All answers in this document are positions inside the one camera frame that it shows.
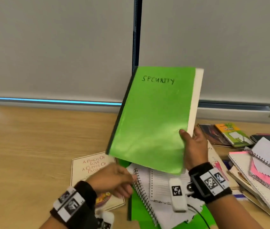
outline black cable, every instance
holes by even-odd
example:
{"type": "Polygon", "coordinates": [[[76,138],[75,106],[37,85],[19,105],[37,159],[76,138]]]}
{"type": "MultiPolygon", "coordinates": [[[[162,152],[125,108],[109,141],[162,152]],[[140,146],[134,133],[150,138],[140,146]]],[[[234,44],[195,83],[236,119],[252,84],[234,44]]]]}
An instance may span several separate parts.
{"type": "Polygon", "coordinates": [[[207,225],[208,229],[210,229],[208,223],[206,222],[206,220],[204,219],[204,217],[201,215],[201,213],[198,212],[198,210],[195,209],[193,206],[191,206],[191,205],[189,205],[189,204],[187,204],[187,206],[189,206],[189,207],[191,207],[192,209],[194,209],[194,210],[202,217],[202,219],[204,220],[204,222],[205,222],[205,224],[207,225]]]}

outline desk surface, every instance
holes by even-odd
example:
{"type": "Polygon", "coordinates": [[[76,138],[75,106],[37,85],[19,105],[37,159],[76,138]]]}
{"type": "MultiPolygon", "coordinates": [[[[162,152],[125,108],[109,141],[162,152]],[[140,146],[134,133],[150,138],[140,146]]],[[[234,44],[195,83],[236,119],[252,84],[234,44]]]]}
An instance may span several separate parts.
{"type": "MultiPolygon", "coordinates": [[[[106,149],[116,114],[0,106],[0,228],[38,228],[53,201],[70,183],[73,158],[106,149]]],[[[198,123],[222,123],[198,120],[198,123]]],[[[248,135],[270,133],[269,124],[237,122],[248,135]]],[[[221,157],[227,148],[215,147],[221,157]]],[[[243,205],[265,228],[270,217],[243,205]]],[[[126,206],[114,210],[114,228],[138,229],[126,220],[126,206]]]]}

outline hand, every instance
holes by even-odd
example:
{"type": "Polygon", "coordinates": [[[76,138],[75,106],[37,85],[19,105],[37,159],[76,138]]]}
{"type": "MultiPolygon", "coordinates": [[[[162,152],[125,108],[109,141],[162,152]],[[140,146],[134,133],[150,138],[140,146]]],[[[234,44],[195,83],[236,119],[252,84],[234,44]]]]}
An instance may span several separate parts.
{"type": "Polygon", "coordinates": [[[137,176],[131,175],[124,167],[110,163],[91,175],[86,182],[91,185],[97,195],[110,192],[118,198],[122,196],[129,198],[133,193],[131,184],[136,179],[137,176]]]}
{"type": "Polygon", "coordinates": [[[183,129],[180,136],[185,143],[184,164],[187,170],[208,162],[208,142],[198,126],[194,127],[192,138],[183,129]]]}

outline blue light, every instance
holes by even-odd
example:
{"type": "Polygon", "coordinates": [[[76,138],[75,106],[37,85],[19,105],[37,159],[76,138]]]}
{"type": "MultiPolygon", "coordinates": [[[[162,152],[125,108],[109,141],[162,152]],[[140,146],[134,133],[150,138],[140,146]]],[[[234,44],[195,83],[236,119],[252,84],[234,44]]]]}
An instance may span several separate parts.
{"type": "Polygon", "coordinates": [[[98,104],[98,105],[114,105],[114,106],[121,106],[121,103],[94,102],[94,101],[76,101],[76,100],[42,100],[42,99],[5,98],[5,97],[0,97],[0,100],[31,101],[31,102],[48,102],[48,103],[61,103],[61,104],[98,104]]]}

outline spiral binding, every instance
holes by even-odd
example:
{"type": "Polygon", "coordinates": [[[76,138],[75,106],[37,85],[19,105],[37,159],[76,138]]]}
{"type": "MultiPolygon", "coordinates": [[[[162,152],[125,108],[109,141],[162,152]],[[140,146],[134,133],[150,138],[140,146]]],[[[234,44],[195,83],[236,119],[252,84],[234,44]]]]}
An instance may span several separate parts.
{"type": "Polygon", "coordinates": [[[253,157],[259,159],[260,161],[262,161],[264,164],[266,164],[268,167],[270,167],[270,162],[268,162],[266,159],[263,159],[262,157],[258,156],[257,154],[255,154],[252,150],[247,149],[246,151],[248,151],[253,157]]]}
{"type": "Polygon", "coordinates": [[[144,189],[142,188],[141,180],[138,174],[138,170],[134,169],[134,173],[137,175],[137,182],[133,185],[135,191],[137,192],[138,196],[140,197],[141,201],[143,202],[145,208],[148,210],[149,215],[152,217],[153,222],[155,226],[158,224],[156,215],[151,207],[151,204],[149,202],[149,198],[147,194],[144,192],[144,189]]]}
{"type": "Polygon", "coordinates": [[[268,183],[266,183],[265,181],[263,181],[262,179],[260,179],[259,177],[257,177],[255,174],[253,174],[253,173],[249,173],[250,174],[250,176],[252,177],[252,178],[254,178],[255,180],[257,180],[257,181],[259,181],[261,184],[263,184],[265,187],[267,187],[267,188],[269,188],[270,189],[270,184],[268,184],[268,183]]]}

